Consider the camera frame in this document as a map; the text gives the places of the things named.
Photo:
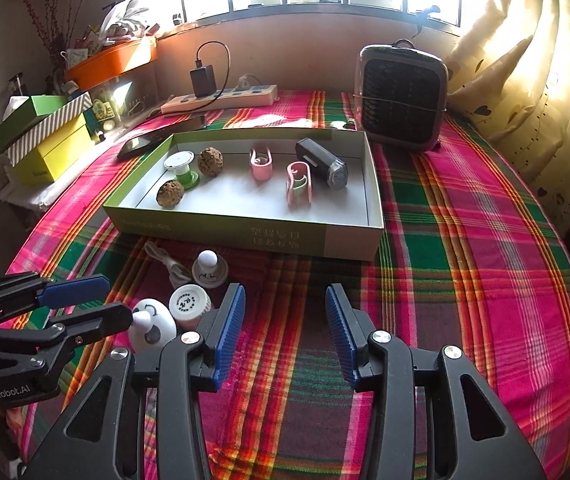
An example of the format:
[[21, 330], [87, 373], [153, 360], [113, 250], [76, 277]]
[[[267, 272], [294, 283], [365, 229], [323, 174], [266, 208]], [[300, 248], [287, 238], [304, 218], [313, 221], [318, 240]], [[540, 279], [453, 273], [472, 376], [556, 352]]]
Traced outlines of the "white panda toy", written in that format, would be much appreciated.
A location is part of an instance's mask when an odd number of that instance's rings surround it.
[[133, 308], [128, 341], [135, 353], [162, 349], [177, 334], [174, 318], [162, 302], [145, 298]]

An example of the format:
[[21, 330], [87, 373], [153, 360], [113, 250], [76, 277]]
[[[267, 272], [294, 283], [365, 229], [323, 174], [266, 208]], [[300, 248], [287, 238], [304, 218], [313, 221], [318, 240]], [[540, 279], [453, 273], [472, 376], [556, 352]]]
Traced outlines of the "white knob suction hook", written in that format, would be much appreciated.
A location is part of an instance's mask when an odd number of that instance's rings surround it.
[[192, 277], [194, 282], [202, 288], [218, 288], [227, 280], [228, 264], [213, 250], [203, 250], [193, 262]]

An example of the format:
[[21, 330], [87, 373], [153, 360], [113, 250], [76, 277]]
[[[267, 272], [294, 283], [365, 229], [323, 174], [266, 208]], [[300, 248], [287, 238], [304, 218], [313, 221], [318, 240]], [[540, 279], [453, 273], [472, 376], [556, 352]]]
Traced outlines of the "brown walnut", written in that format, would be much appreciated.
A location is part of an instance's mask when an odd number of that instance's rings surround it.
[[205, 148], [197, 156], [197, 166], [202, 174], [215, 178], [224, 168], [223, 154], [213, 146]]
[[185, 188], [178, 180], [169, 180], [158, 189], [156, 202], [162, 208], [173, 208], [180, 203], [185, 194]]

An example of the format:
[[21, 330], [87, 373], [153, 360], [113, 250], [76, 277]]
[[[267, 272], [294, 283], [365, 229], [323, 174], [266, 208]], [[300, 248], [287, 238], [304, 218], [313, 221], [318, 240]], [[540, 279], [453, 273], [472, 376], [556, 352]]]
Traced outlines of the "green white thread spool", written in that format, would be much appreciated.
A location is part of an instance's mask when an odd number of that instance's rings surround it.
[[192, 151], [178, 151], [168, 156], [163, 163], [164, 169], [170, 171], [186, 190], [194, 188], [199, 182], [198, 172], [190, 168], [194, 158]]

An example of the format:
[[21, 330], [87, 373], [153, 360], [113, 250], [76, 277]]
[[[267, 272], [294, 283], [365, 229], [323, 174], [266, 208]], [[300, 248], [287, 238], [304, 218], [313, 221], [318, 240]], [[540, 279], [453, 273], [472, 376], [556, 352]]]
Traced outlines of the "black silver bike light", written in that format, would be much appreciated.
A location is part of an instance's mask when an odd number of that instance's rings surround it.
[[347, 164], [323, 145], [311, 138], [304, 138], [296, 143], [294, 149], [298, 159], [306, 162], [312, 174], [324, 181], [328, 188], [339, 191], [347, 186], [349, 181]]

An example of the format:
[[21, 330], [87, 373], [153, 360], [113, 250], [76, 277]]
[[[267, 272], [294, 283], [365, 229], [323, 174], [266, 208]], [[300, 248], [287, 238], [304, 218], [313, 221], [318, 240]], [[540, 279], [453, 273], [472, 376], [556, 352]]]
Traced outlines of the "pink clip holder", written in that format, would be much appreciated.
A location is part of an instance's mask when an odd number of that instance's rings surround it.
[[292, 162], [286, 168], [286, 197], [289, 206], [309, 205], [313, 200], [310, 166], [306, 162]]
[[249, 152], [250, 169], [254, 180], [265, 182], [273, 175], [273, 156], [269, 148], [252, 148]]

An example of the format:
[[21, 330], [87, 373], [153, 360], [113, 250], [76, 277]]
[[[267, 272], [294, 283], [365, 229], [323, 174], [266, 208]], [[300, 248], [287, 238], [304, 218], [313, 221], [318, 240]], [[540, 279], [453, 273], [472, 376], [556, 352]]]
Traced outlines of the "white round cap bottle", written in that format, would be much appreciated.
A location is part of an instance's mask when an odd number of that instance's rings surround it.
[[201, 318], [211, 310], [211, 299], [204, 288], [185, 284], [175, 289], [169, 299], [169, 311], [183, 332], [196, 330]]

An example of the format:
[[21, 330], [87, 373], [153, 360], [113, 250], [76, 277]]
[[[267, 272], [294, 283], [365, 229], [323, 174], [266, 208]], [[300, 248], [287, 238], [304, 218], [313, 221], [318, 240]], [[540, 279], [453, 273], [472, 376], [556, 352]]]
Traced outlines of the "pink plaid bed sheet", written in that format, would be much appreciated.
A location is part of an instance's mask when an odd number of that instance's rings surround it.
[[[341, 377], [325, 290], [409, 346], [456, 344], [528, 438], [547, 478], [570, 467], [570, 258], [516, 172], [458, 118], [428, 153], [372, 144], [385, 231], [373, 262], [213, 246], [247, 292], [230, 377], [201, 397], [215, 479], [358, 479], [367, 393]], [[136, 162], [112, 148], [47, 211], [8, 273], [100, 273], [109, 301], [166, 301], [166, 268], [146, 238], [102, 209]]]

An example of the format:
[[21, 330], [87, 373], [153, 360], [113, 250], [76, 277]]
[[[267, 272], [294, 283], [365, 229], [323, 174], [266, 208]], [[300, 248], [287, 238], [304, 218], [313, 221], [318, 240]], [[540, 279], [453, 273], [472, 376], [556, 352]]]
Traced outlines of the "striped gift box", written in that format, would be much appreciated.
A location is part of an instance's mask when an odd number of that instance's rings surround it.
[[82, 120], [84, 122], [84, 112], [93, 105], [91, 95], [83, 92], [56, 112], [46, 116], [7, 149], [7, 157], [12, 166], [18, 165], [26, 156], [33, 151], [38, 144], [41, 144], [56, 131], [68, 124], [75, 124]]

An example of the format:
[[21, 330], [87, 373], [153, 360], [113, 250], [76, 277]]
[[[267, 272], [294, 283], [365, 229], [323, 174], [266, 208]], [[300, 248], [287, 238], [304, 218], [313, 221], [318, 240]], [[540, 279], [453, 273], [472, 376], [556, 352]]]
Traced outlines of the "green cardboard box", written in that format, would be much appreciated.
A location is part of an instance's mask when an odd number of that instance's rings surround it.
[[23, 133], [67, 102], [65, 96], [27, 96], [0, 123], [0, 154], [4, 153]]

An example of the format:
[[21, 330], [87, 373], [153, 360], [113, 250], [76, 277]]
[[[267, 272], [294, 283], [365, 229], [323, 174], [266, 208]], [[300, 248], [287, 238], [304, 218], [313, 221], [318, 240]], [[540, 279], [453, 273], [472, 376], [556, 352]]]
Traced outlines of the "green white cardboard tray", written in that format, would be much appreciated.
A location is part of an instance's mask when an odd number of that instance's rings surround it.
[[[294, 148], [304, 138], [341, 158], [349, 181], [334, 191], [312, 180], [312, 203], [289, 206], [286, 168], [296, 161]], [[198, 155], [210, 146], [223, 154], [222, 172], [215, 178], [200, 176], [175, 207], [160, 207], [158, 189], [174, 177], [164, 169], [166, 158], [178, 151]], [[273, 175], [258, 182], [249, 152], [264, 146], [272, 152]], [[138, 164], [104, 208], [122, 233], [299, 256], [370, 261], [385, 232], [370, 144], [364, 133], [350, 130], [275, 127], [174, 134]]]

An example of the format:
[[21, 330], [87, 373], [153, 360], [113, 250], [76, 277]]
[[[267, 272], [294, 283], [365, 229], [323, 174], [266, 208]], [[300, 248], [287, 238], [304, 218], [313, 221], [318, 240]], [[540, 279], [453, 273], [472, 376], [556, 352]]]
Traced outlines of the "orange planter box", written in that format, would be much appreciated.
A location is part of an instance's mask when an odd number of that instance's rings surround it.
[[155, 61], [157, 40], [145, 37], [102, 50], [64, 72], [65, 81], [73, 81], [82, 90], [104, 84], [110, 79]]

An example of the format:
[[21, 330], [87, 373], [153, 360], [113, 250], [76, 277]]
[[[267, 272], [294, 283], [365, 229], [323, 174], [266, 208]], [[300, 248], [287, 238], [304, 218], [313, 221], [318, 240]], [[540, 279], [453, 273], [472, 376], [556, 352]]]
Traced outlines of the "small usb plug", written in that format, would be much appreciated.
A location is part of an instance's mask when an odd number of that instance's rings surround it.
[[346, 122], [344, 123], [343, 128], [356, 130], [358, 128], [358, 126], [356, 125], [356, 121], [354, 118], [348, 118], [346, 120]]

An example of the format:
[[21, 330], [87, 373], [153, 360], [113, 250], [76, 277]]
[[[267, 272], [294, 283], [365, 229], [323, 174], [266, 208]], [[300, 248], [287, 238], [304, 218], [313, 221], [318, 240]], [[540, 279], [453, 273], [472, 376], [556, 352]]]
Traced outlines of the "pink black mini heater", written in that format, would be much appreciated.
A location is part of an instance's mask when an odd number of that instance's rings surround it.
[[411, 41], [369, 44], [358, 54], [354, 120], [372, 140], [426, 152], [439, 142], [449, 73]]

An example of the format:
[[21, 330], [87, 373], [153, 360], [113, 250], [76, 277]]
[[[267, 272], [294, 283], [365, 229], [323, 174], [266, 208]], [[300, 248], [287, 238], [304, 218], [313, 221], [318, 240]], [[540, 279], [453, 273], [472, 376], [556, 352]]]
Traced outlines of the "cream heart pattern curtain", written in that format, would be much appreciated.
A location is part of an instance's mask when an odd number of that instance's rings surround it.
[[444, 60], [448, 107], [515, 168], [560, 234], [570, 230], [570, 0], [462, 0]]

